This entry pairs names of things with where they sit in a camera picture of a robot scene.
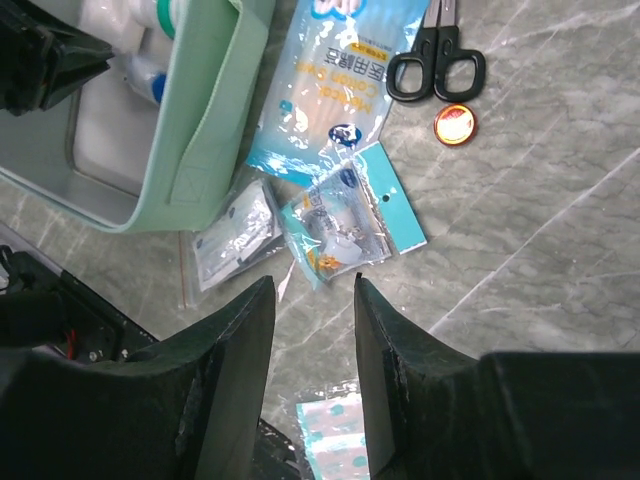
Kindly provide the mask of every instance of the gray marble tile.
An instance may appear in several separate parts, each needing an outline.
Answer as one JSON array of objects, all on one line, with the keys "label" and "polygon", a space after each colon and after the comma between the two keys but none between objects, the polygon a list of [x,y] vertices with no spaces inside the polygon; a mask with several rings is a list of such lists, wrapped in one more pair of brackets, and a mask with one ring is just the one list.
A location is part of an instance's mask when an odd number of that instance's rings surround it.
[{"label": "gray marble tile", "polygon": [[[294,5],[277,3],[244,153]],[[448,149],[433,135],[441,102],[393,106],[383,142],[432,242],[364,273],[408,318],[472,355],[638,350],[640,2],[459,0],[458,10],[463,46],[488,60],[483,95],[469,104],[479,134]],[[461,85],[469,71],[453,75]],[[101,234],[8,185],[0,220],[159,338],[261,275],[282,281],[292,262],[283,252],[185,311],[175,233]],[[351,275],[314,293],[293,272],[264,406],[287,433],[283,406],[297,392],[357,373],[352,294]]]}]

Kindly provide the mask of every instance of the white bottle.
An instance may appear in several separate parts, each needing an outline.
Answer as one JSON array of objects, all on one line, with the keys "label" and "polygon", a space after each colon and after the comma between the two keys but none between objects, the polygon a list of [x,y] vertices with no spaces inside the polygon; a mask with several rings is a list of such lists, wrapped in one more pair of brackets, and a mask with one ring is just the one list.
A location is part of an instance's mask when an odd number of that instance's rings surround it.
[{"label": "white bottle", "polygon": [[129,0],[129,9],[140,25],[160,29],[169,38],[173,38],[185,2],[186,0]]},{"label": "white bottle", "polygon": [[166,72],[152,60],[141,55],[127,59],[127,82],[133,91],[156,105],[162,102],[166,81]]}]

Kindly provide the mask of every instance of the blue dot pattern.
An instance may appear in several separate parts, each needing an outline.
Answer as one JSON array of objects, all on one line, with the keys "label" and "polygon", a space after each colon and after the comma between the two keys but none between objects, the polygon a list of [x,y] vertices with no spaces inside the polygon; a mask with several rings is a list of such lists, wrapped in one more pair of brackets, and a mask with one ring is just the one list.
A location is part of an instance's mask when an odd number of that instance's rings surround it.
[{"label": "blue dot pattern", "polygon": [[322,432],[313,432],[311,434],[311,438],[309,439],[311,442],[319,442],[324,438]]},{"label": "blue dot pattern", "polygon": [[334,405],[331,407],[331,415],[337,417],[339,415],[344,414],[344,407],[342,405]]},{"label": "blue dot pattern", "polygon": [[362,468],[367,466],[367,457],[356,457],[353,459],[353,466]]}]

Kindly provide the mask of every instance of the green storage box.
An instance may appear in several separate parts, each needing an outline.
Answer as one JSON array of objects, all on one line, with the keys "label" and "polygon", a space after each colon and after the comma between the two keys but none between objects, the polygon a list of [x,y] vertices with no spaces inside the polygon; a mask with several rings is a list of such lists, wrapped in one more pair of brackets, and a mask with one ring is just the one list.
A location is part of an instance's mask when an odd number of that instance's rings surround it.
[{"label": "green storage box", "polygon": [[[82,7],[82,0],[35,3],[71,24],[77,24]],[[78,114],[82,93],[47,112],[19,118],[0,112],[0,177],[107,232],[206,227],[228,190],[274,4],[275,0],[188,2],[162,105],[159,112],[153,107],[157,123],[155,129],[153,123],[148,127],[148,155],[141,148],[139,158],[126,158],[128,153],[118,148],[119,137],[102,138],[93,147],[123,171],[136,165],[135,181],[126,175],[122,178],[128,183],[122,185],[105,181],[102,170],[114,178],[122,173],[110,171],[109,162],[79,168],[74,145],[83,127]],[[114,103],[108,98],[100,101],[106,102],[106,111]],[[130,140],[135,135],[129,132]],[[88,149],[92,145],[85,142]]]}]

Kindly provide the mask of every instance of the plastic wrap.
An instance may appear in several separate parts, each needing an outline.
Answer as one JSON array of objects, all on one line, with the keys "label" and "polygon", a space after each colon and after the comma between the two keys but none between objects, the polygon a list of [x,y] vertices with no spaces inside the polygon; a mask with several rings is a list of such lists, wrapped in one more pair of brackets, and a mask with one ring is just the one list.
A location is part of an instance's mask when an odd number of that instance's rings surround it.
[{"label": "plastic wrap", "polygon": [[391,255],[375,211],[351,162],[282,210],[287,244],[314,289]]},{"label": "plastic wrap", "polygon": [[209,290],[284,248],[269,183],[236,181],[209,228],[180,235],[184,306],[197,307]]},{"label": "plastic wrap", "polygon": [[375,143],[428,0],[300,0],[248,164],[304,187]]},{"label": "plastic wrap", "polygon": [[290,407],[303,478],[368,479],[362,397],[357,380],[302,392]]}]

